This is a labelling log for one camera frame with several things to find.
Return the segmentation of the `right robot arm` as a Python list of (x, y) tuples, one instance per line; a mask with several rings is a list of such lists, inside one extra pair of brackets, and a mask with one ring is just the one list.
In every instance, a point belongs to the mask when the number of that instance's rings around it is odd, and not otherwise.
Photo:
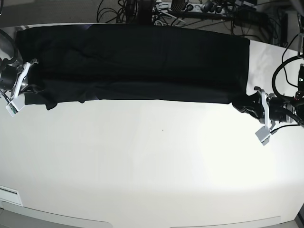
[(17, 83), (21, 82), (19, 94), (28, 88), (27, 76), (21, 79), (21, 74), (26, 70), (14, 39), (4, 30), (0, 30), (0, 88), (12, 94), (17, 93)]

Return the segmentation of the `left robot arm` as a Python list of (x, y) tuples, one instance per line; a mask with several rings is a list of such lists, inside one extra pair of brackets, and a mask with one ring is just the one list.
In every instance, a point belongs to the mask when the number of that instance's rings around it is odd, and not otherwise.
[(304, 124), (304, 16), (298, 15), (296, 50), (252, 41), (247, 94), (232, 104), (265, 124)]

